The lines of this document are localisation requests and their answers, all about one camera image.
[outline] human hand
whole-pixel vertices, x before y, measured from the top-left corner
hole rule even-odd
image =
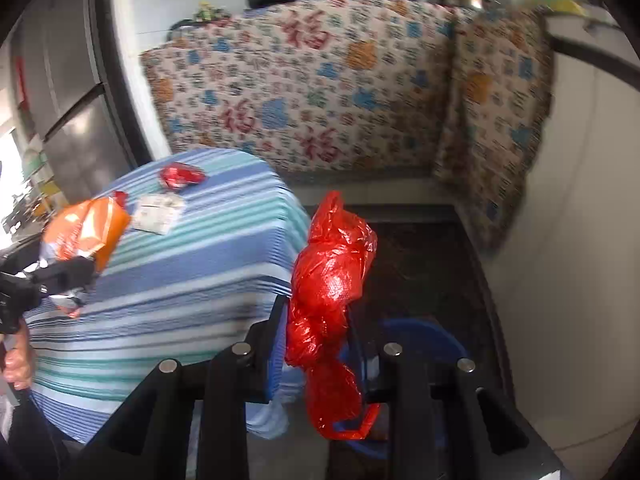
[[[14,347],[4,357],[2,374],[7,382],[14,384],[16,390],[23,390],[31,386],[35,371],[35,352],[29,344],[29,329],[23,319],[14,338]]]

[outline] orange plastic bag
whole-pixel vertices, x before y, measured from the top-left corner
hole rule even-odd
[[[306,408],[325,438],[365,438],[379,406],[367,406],[358,430],[335,431],[334,422],[355,418],[362,396],[355,376],[338,360],[347,330],[346,307],[362,296],[364,277],[376,254],[377,237],[367,223],[344,210],[330,192],[309,229],[291,279],[286,361],[306,373]]]
[[[113,197],[85,200],[63,209],[44,231],[41,258],[47,262],[74,256],[94,258],[95,270],[101,272],[129,224],[125,199],[126,193],[117,191]],[[67,315],[77,317],[83,296],[70,291],[51,299]]]

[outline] refrigerator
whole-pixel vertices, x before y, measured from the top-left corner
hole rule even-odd
[[[110,0],[31,0],[12,37],[14,80],[69,202],[149,162],[124,82]]]

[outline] blue striped cloth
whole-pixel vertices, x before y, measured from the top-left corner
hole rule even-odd
[[[33,399],[62,431],[87,442],[162,359],[211,359],[290,295],[309,219],[271,168],[248,153],[202,149],[152,162],[116,180],[137,199],[161,191],[170,161],[207,180],[180,192],[187,206],[169,234],[127,229],[79,319],[50,301],[25,316],[38,369]],[[300,375],[284,373],[286,394]]]

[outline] silver screw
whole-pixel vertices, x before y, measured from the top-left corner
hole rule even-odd
[[[171,372],[175,372],[175,369],[178,367],[178,363],[173,359],[165,359],[160,363],[158,367],[163,374],[170,374]]]
[[[382,349],[385,351],[385,354],[391,357],[398,357],[402,353],[402,345],[400,343],[387,343]]]
[[[471,359],[463,357],[462,359],[458,359],[458,368],[463,372],[471,373],[476,369],[476,363]]]
[[[231,351],[239,356],[242,355],[249,355],[249,352],[251,351],[251,345],[249,343],[245,343],[245,342],[241,342],[241,343],[236,343],[235,345],[233,345],[231,347]]]

